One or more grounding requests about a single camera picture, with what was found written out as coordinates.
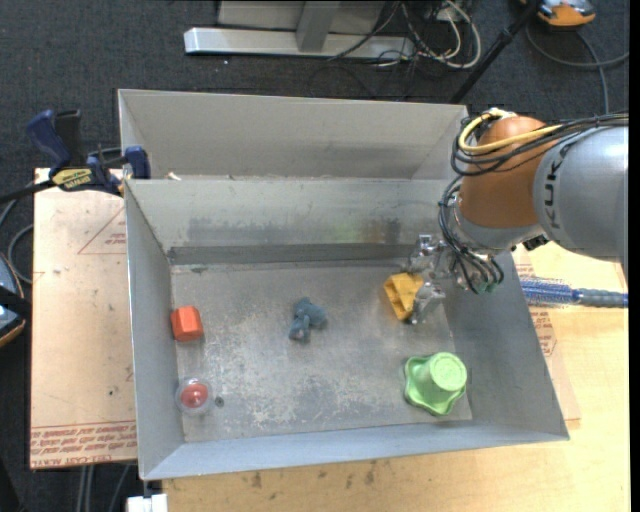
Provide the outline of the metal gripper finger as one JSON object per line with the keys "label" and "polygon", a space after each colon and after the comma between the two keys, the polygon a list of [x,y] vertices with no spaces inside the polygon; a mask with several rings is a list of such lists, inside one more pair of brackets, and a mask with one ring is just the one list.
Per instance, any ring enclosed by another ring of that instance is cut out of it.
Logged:
{"label": "metal gripper finger", "polygon": [[427,318],[435,312],[445,297],[446,294],[439,284],[433,282],[423,284],[414,297],[409,322],[412,325],[425,323]]}
{"label": "metal gripper finger", "polygon": [[434,269],[436,244],[431,234],[418,236],[416,244],[408,257],[408,271],[422,274]]}

